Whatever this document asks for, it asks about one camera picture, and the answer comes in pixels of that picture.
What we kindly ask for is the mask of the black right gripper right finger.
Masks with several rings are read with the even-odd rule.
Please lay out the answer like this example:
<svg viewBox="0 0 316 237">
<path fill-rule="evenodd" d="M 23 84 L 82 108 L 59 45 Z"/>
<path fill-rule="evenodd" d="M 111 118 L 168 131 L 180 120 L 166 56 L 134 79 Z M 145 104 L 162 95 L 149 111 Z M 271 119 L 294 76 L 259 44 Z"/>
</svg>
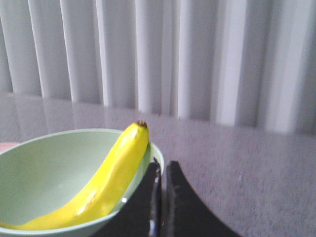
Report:
<svg viewBox="0 0 316 237">
<path fill-rule="evenodd" d="M 167 210 L 164 237 L 238 237 L 196 194 L 180 163 L 166 167 Z"/>
</svg>

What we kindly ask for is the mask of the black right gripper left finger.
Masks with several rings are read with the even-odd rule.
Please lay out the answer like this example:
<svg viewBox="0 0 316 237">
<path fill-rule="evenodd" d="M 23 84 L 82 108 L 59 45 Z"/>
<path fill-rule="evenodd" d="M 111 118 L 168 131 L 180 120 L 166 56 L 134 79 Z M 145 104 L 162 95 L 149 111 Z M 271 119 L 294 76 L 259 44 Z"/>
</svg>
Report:
<svg viewBox="0 0 316 237">
<path fill-rule="evenodd" d="M 94 236 L 159 237 L 160 229 L 161 168 L 155 158 L 127 203 Z"/>
</svg>

